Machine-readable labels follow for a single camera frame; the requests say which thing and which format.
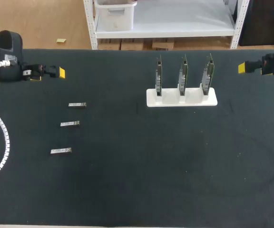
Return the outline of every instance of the white plastic box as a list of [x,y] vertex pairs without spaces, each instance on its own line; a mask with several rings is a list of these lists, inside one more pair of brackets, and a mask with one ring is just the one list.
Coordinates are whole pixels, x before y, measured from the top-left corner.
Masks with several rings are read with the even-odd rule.
[[134,7],[137,2],[130,0],[94,0],[99,20],[106,31],[132,30]]

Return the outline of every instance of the metal bracket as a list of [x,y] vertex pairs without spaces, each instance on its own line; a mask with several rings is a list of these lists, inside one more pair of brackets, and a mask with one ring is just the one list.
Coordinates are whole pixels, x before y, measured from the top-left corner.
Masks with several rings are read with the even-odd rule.
[[214,62],[213,62],[212,56],[210,54],[209,61],[204,69],[203,78],[202,78],[202,89],[203,89],[204,95],[209,94],[209,89],[210,89],[211,82],[212,82],[214,68],[215,68]]
[[162,90],[162,63],[161,63],[161,56],[160,58],[157,58],[157,70],[156,70],[156,93],[157,96],[161,96],[161,90]]
[[186,55],[185,55],[181,64],[181,68],[179,70],[179,80],[178,80],[178,88],[181,96],[185,95],[187,78],[188,78],[188,62],[186,60]]

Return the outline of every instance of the white holder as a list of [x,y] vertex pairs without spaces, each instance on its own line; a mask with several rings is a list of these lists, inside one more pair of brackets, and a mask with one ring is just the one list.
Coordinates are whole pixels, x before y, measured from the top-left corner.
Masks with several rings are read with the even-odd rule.
[[179,88],[162,88],[161,96],[157,96],[156,89],[147,90],[148,107],[181,107],[181,106],[216,106],[215,90],[209,89],[209,94],[204,95],[202,84],[199,88],[186,88],[184,96],[179,93]]

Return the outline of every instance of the black mat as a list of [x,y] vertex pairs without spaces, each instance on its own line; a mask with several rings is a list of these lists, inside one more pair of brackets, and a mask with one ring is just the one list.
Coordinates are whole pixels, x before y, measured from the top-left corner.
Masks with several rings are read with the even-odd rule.
[[67,79],[0,84],[0,224],[274,227],[274,76],[237,74],[267,51],[211,51],[216,107],[146,105],[157,56],[163,87],[184,54],[198,87],[209,53],[25,50]]

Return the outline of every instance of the sticky note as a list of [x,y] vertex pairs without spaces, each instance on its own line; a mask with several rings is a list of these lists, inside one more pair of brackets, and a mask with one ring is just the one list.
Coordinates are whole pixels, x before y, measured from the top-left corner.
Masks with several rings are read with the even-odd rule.
[[245,73],[245,62],[242,63],[242,64],[240,64],[240,65],[238,65],[238,73],[239,74]]
[[57,43],[65,43],[66,39],[57,39]]
[[60,68],[59,71],[60,71],[60,78],[65,78],[65,70]]

